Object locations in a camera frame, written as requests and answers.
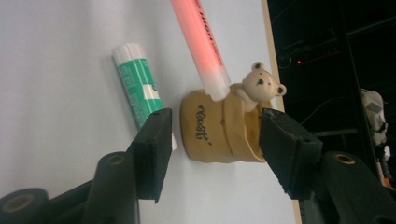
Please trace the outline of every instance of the cable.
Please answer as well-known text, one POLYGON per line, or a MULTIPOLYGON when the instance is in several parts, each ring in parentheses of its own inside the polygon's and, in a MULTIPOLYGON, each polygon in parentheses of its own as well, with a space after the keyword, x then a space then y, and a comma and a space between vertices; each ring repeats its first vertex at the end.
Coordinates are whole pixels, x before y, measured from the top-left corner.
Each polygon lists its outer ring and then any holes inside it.
POLYGON ((296 3, 298 0, 293 1, 292 3, 290 3, 288 6, 285 7, 285 9, 283 9, 279 14, 277 14, 272 20, 271 23, 274 23, 280 16, 283 15, 283 13, 285 13, 287 10, 289 10, 290 7, 292 7, 294 5, 294 3, 296 3))
POLYGON ((291 65, 291 60, 292 60, 292 57, 290 57, 290 59, 289 59, 289 64, 288 64, 287 66, 280 66, 280 65, 278 65, 278 67, 281 68, 281 69, 289 68, 290 65, 291 65))
POLYGON ((344 99, 345 97, 344 96, 341 96, 341 97, 335 97, 335 98, 332 98, 332 99, 330 99, 330 100, 327 100, 327 101, 325 101, 325 102, 323 102, 321 105, 319 105, 308 117, 306 117, 306 119, 305 120, 303 120, 300 124, 304 124, 307 120, 309 120, 321 107, 323 107, 324 105, 326 105, 327 103, 329 103, 329 102, 331 102, 331 101, 334 101, 334 100, 339 100, 339 99, 344 99))

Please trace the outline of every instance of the pink highlighter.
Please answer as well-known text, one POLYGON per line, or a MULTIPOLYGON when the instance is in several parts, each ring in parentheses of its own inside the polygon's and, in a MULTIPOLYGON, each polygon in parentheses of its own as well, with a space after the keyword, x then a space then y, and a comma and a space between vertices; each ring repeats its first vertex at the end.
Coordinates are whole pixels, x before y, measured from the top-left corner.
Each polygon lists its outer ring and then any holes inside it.
POLYGON ((205 93, 213 101, 223 100, 230 92, 231 82, 199 0, 171 2, 205 93))

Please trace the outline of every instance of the teddy bear figurine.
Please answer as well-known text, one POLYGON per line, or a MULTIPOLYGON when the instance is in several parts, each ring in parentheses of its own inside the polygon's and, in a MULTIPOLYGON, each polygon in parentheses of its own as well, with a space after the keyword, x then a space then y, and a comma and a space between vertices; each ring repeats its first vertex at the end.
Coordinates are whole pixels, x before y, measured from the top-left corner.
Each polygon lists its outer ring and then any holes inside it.
POLYGON ((286 87, 278 83, 274 77, 264 69, 264 65, 256 62, 251 67, 236 94, 245 104, 245 112, 252 111, 258 103, 270 101, 276 96, 286 94, 286 87))

